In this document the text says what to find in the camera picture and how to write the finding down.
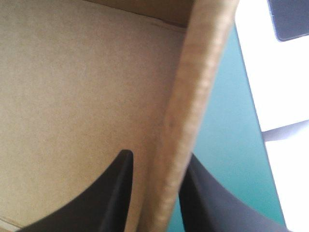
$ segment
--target brown cardboard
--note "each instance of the brown cardboard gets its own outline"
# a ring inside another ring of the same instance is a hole
[[[82,0],[0,1],[0,218],[25,226],[123,149],[134,231],[183,30]]]
[[[194,0],[89,0],[186,26]]]

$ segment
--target teal surface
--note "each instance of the teal surface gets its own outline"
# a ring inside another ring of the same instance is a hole
[[[236,197],[284,224],[235,28],[220,62],[194,153]],[[177,201],[168,232],[183,231]]]

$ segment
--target corrugated cardboard edge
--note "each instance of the corrugated cardboard edge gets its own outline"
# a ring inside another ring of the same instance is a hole
[[[197,0],[150,171],[139,232],[166,230],[238,0]]]

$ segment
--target black curved edge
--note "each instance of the black curved edge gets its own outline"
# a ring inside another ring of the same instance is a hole
[[[186,232],[288,232],[228,192],[193,155],[180,192]]]
[[[106,171],[64,207],[19,232],[123,232],[133,177],[133,153],[122,150]]]

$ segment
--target black plastic object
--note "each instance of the black plastic object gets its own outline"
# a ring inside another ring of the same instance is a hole
[[[193,155],[179,193],[186,232],[287,232],[220,185]]]
[[[123,232],[129,208],[133,154],[122,150],[106,171],[64,207],[20,232]]]
[[[308,0],[268,0],[268,3],[278,40],[309,34]]]

